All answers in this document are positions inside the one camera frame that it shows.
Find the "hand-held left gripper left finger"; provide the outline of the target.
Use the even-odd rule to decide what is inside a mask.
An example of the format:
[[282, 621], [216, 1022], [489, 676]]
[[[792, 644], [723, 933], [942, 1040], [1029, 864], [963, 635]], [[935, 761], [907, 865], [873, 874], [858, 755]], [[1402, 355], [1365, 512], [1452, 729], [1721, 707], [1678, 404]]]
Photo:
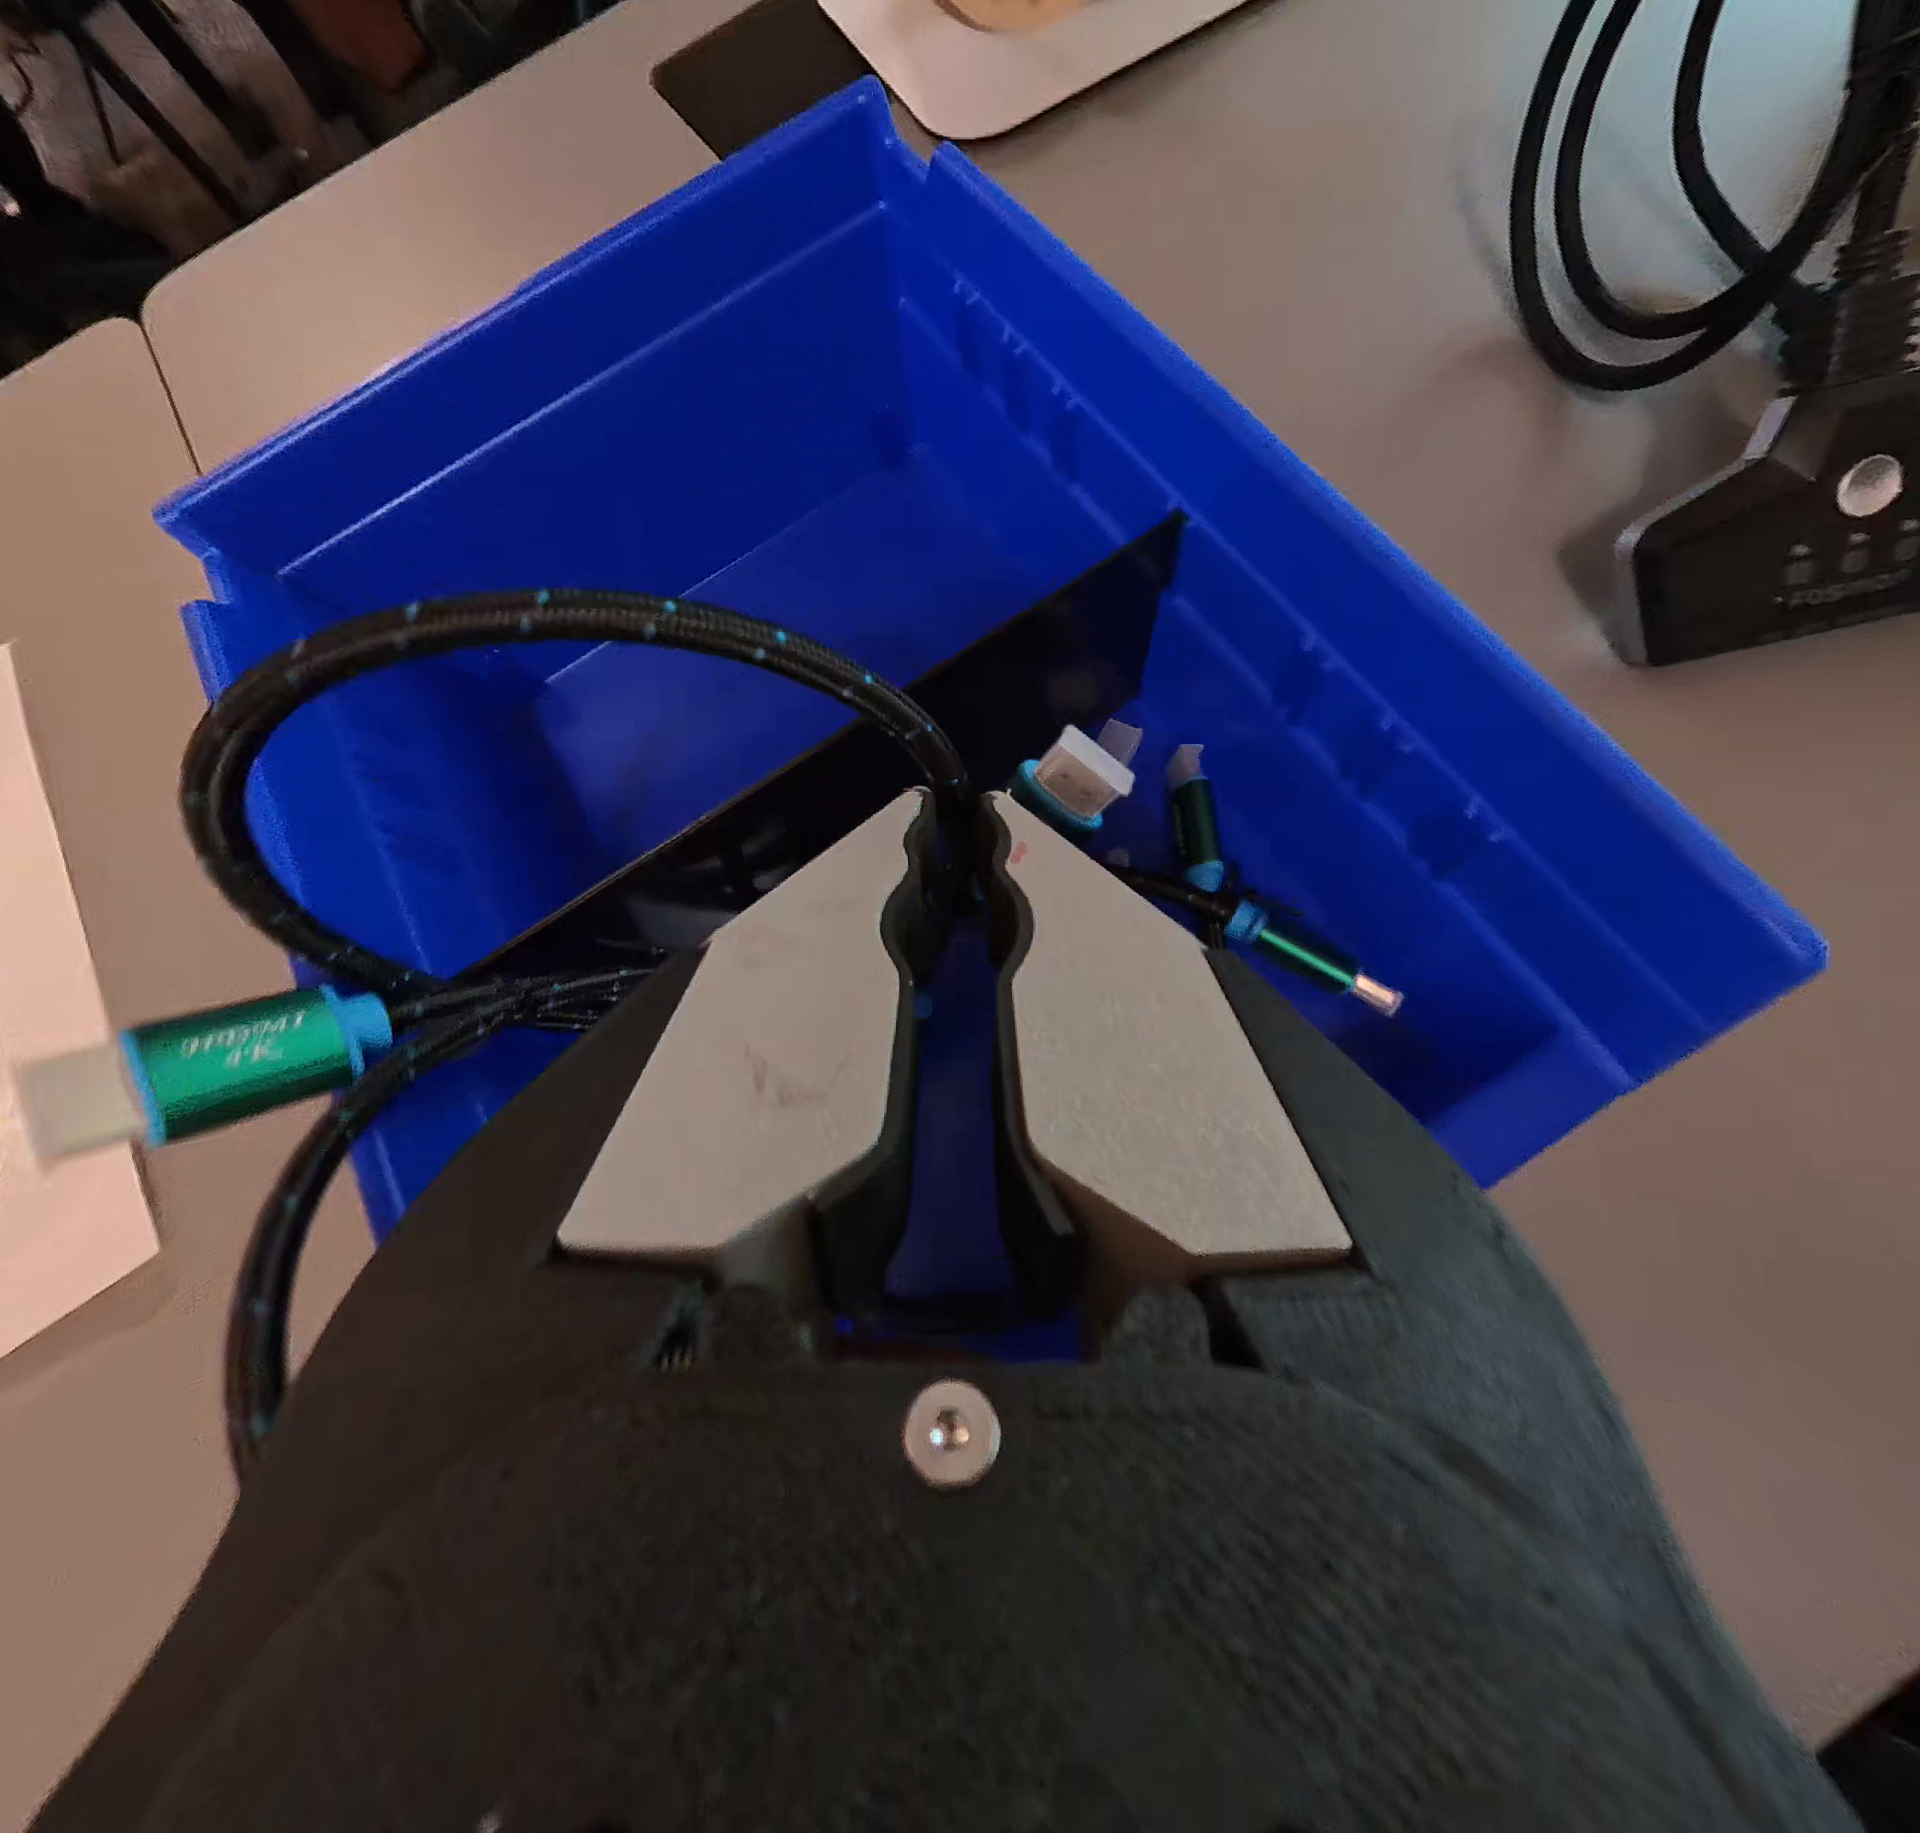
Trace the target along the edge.
[[875, 1300], [906, 1229], [927, 791], [700, 951], [556, 1244], [787, 1300]]

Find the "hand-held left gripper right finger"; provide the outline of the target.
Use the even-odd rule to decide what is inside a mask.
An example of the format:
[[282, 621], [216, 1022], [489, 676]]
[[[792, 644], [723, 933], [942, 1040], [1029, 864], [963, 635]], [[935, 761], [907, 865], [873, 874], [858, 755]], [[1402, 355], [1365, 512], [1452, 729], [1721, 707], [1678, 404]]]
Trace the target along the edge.
[[1345, 1262], [1352, 1237], [1210, 953], [991, 798], [1002, 1233], [1043, 1306]]

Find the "blue plastic bin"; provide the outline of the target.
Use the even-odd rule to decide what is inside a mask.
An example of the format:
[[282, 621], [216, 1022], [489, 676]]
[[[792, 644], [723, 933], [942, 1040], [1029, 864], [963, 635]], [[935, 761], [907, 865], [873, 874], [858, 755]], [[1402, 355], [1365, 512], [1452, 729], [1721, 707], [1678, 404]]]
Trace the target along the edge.
[[1490, 1187], [1812, 981], [1816, 930], [873, 80], [156, 510], [204, 690], [333, 619], [637, 590], [916, 690], [1180, 514], [1112, 704], [1403, 993], [1282, 988]]

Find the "white paper sheet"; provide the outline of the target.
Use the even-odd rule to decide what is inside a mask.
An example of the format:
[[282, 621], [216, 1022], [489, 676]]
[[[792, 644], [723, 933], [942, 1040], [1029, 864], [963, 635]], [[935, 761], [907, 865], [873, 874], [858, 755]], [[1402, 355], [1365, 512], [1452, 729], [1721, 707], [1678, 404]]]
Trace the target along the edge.
[[61, 1156], [35, 1149], [23, 1073], [104, 1056], [110, 1022], [9, 645], [1, 651], [1, 1352], [158, 1252], [134, 1126]]

